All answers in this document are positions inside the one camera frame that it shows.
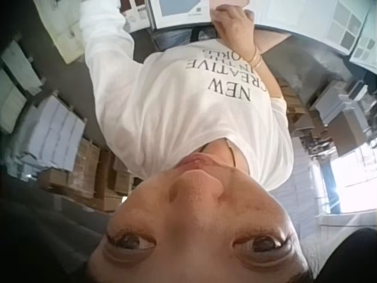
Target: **neck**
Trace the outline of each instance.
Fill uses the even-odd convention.
[[[243,153],[232,143],[231,148],[229,148],[225,139],[215,140],[208,144],[208,146],[203,150],[203,153],[207,153],[229,165],[234,167],[232,151],[234,154],[234,159],[236,161],[236,168],[243,171],[246,174],[249,174],[249,165],[247,164],[246,158],[243,156]]]

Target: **finger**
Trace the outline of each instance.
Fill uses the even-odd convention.
[[[217,33],[219,34],[220,38],[223,41],[226,41],[226,34],[225,34],[225,29],[221,22],[212,22],[214,25],[214,28],[216,29]]]
[[[227,12],[210,10],[210,15],[212,22],[221,22],[224,28],[228,27],[232,21]]]
[[[251,22],[255,22],[255,13],[253,11],[245,10],[244,13]]]
[[[231,17],[232,19],[240,19],[243,17],[243,15],[237,9],[237,6],[234,5],[220,5],[216,8],[216,10],[221,12],[227,12],[229,14],[229,17]]]

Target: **sleeve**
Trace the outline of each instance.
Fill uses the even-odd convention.
[[[292,139],[288,130],[287,103],[283,98],[271,98],[273,114],[273,136],[276,143],[271,176],[268,178],[266,190],[275,190],[288,180],[293,171],[294,152]]]
[[[126,19],[119,8],[120,0],[86,0],[81,4],[80,18],[96,115],[110,147],[116,134],[126,131],[119,121],[129,107],[142,66],[132,59],[134,41],[123,30]]]

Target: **white box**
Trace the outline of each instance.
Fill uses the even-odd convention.
[[[0,107],[8,98],[11,90],[15,87],[12,80],[8,77],[3,69],[0,69]]]
[[[53,162],[61,169],[64,168],[65,156],[68,152],[68,146],[76,120],[76,115],[69,112],[59,134],[59,141],[54,151]]]
[[[14,87],[0,108],[0,125],[7,132],[12,133],[17,118],[26,103],[26,98]]]
[[[55,115],[55,112],[57,111],[58,106],[58,99],[54,96],[50,96],[37,108],[37,123],[25,148],[25,151],[35,156],[35,158],[39,158],[41,154],[42,147],[45,143],[45,139],[47,138],[49,125]]]
[[[57,111],[55,112],[54,118],[52,118],[50,128],[56,131],[57,133],[60,133],[61,129],[63,128],[64,121],[67,118],[69,111],[66,108],[65,105],[63,105],[59,101],[59,105],[57,108]]]
[[[69,136],[60,136],[53,155],[53,162],[58,168],[64,168],[65,155],[68,151]]]
[[[68,137],[68,139],[71,137],[76,119],[77,117],[73,112],[68,113],[67,118],[64,121],[64,125],[60,131],[60,136]]]
[[[78,150],[78,145],[84,134],[85,123],[80,119],[76,120],[75,127],[72,131],[72,135],[69,141],[69,146],[64,160],[64,169],[67,171],[73,171],[75,164],[76,154]]]
[[[51,167],[51,166],[54,168],[57,167],[57,165],[54,164],[52,157],[54,155],[54,151],[57,146],[58,139],[59,139],[59,134],[53,129],[50,129],[48,131],[47,137],[43,144],[41,154],[39,156],[41,163],[44,164],[44,166],[46,167]]]

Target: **hand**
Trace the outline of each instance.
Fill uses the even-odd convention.
[[[257,48],[254,43],[254,13],[239,6],[221,5],[211,10],[211,19],[225,45],[251,62]]]

